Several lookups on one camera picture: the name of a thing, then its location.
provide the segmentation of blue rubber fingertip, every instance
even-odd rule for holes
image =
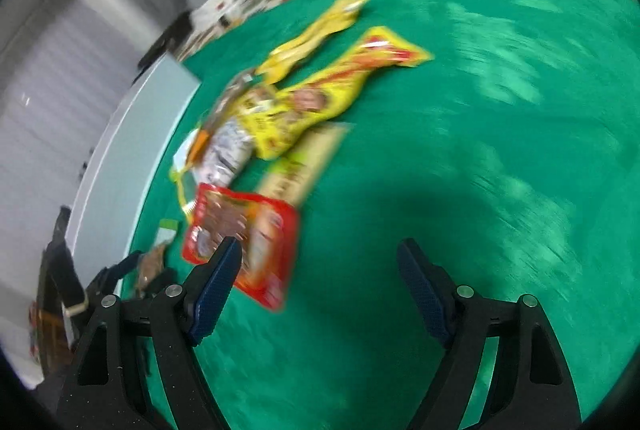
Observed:
[[[436,295],[435,289],[415,256],[410,251],[398,251],[398,268],[400,276],[409,288],[412,298],[422,315],[427,332],[443,347],[448,347],[453,339],[446,325],[445,308]]]
[[[199,345],[213,332],[241,265],[242,248],[240,242],[234,241],[220,258],[194,304],[193,324],[188,333],[191,344]]]

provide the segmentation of silver bolt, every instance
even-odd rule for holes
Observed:
[[[474,290],[468,285],[459,285],[456,293],[462,296],[462,298],[471,298],[474,295]]]
[[[164,290],[164,293],[165,295],[171,297],[178,296],[180,295],[180,293],[182,293],[182,286],[180,284],[168,285]]]
[[[535,307],[536,305],[538,305],[538,299],[533,295],[523,295],[522,303],[527,307]]]
[[[113,304],[116,303],[116,296],[115,295],[107,295],[104,298],[102,298],[102,301],[100,302],[100,304],[102,305],[102,307],[111,307]]]

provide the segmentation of red object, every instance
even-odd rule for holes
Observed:
[[[298,224],[298,212],[284,201],[203,183],[198,187],[182,257],[188,263],[203,264],[221,237],[235,236],[242,244],[242,268],[234,285],[267,309],[277,311],[289,288]]]

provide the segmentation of table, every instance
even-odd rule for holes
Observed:
[[[185,62],[202,85],[132,249],[149,248],[162,217],[180,218],[171,156],[226,82],[333,1],[284,3]],[[233,291],[196,349],[231,428],[406,427],[442,356],[396,270],[409,236],[483,296],[535,295],[583,416],[594,409],[640,340],[639,22],[634,0],[371,0],[292,74],[285,84],[379,24],[436,57],[374,74],[340,117],[354,127],[302,208],[285,311]],[[253,189],[265,168],[252,161],[234,187]],[[183,279],[179,253],[167,262]],[[481,411],[491,349],[463,425]],[[148,384],[170,418],[153,363]]]

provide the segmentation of green table surface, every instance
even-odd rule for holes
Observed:
[[[171,157],[223,86],[333,1],[292,0],[185,62],[202,86],[132,249],[180,218]],[[233,291],[196,349],[231,428],[406,427],[443,351],[399,278],[404,237],[483,296],[537,296],[583,416],[594,409],[640,340],[639,24],[634,0],[370,0],[290,75],[285,85],[376,25],[435,55],[374,74],[340,117],[354,127],[300,212],[284,312]],[[266,165],[252,161],[233,188],[252,190]],[[167,263],[184,279],[180,249]],[[487,352],[463,425],[478,419],[491,370]],[[171,419],[154,363],[148,384]]]

